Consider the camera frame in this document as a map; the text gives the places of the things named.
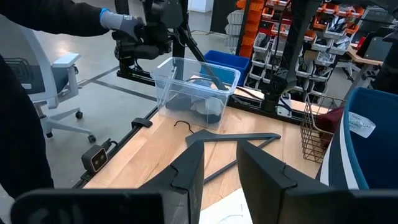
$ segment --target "black sleeve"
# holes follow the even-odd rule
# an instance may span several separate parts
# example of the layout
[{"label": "black sleeve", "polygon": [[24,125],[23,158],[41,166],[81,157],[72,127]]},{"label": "black sleeve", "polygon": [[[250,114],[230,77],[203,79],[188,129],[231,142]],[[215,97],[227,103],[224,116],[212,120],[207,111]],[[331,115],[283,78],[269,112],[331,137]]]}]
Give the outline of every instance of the black sleeve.
[{"label": "black sleeve", "polygon": [[0,14],[24,27],[52,34],[95,36],[106,33],[101,9],[71,0],[1,0]]}]

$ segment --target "blue bin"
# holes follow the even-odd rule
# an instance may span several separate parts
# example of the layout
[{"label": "blue bin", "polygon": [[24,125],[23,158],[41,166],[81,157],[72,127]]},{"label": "blue bin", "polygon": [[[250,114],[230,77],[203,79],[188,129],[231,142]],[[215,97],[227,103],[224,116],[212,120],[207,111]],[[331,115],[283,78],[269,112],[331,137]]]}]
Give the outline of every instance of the blue bin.
[{"label": "blue bin", "polygon": [[[231,55],[223,52],[218,52],[215,50],[209,50],[205,54],[205,59],[208,63],[213,63],[215,65],[222,65],[228,68],[235,68],[241,72],[241,78],[238,81],[238,86],[243,86],[244,79],[247,75],[247,70],[250,64],[250,59],[246,57],[240,57],[237,55]],[[226,70],[215,69],[216,75],[224,83],[232,84],[234,82],[234,77]]]},{"label": "blue bin", "polygon": [[[350,131],[349,112],[375,124],[367,138],[363,137],[365,134]],[[319,171],[320,181],[336,189],[397,189],[397,114],[397,95],[355,89],[325,154]],[[356,130],[363,127],[351,125]]]}]

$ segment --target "white paper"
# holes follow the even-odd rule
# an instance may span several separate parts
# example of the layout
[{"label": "white paper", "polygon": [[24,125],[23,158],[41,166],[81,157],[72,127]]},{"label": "white paper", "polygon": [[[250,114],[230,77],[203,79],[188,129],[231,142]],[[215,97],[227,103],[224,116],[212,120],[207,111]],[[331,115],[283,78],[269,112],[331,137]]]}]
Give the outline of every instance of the white paper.
[{"label": "white paper", "polygon": [[349,112],[349,130],[364,137],[368,138],[376,125],[369,119],[356,114],[354,112]]},{"label": "white paper", "polygon": [[201,211],[199,224],[253,224],[243,190],[238,189]]}]

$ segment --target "wooden tabletop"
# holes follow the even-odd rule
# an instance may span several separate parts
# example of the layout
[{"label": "wooden tabletop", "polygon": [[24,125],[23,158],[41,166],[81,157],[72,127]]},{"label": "wooden tabletop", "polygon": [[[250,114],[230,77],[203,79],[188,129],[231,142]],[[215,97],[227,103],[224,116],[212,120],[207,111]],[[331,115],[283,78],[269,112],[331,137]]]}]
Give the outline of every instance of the wooden tabletop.
[{"label": "wooden tabletop", "polygon": [[365,58],[362,58],[362,57],[358,56],[356,53],[357,53],[357,50],[355,50],[355,49],[353,48],[353,46],[350,45],[350,46],[348,47],[347,54],[348,54],[355,62],[364,63],[364,64],[368,64],[368,65],[382,65],[382,64],[383,64],[382,61],[365,59]]},{"label": "wooden tabletop", "polygon": [[[292,103],[303,110],[305,104]],[[135,189],[166,168],[187,148],[185,137],[191,135],[186,124],[174,126],[176,120],[155,114],[150,128],[142,128],[87,183],[86,189],[112,188]],[[192,126],[194,132],[203,129]],[[209,130],[219,134],[276,133],[282,138],[266,146],[264,150],[288,165],[315,177],[319,164],[303,159],[300,127],[265,116],[227,107],[220,128]],[[252,141],[259,145],[262,141]],[[205,178],[236,159],[236,142],[205,143]],[[204,186],[202,209],[221,200],[241,187],[238,168],[234,167]]]}]

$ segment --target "white wall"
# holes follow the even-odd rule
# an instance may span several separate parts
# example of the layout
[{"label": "white wall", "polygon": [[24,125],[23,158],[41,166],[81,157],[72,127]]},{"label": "white wall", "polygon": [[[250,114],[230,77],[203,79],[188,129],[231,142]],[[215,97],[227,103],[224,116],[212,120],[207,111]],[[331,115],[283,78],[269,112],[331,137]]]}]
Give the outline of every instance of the white wall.
[{"label": "white wall", "polygon": [[188,0],[188,10],[209,12],[213,10],[214,0]]}]

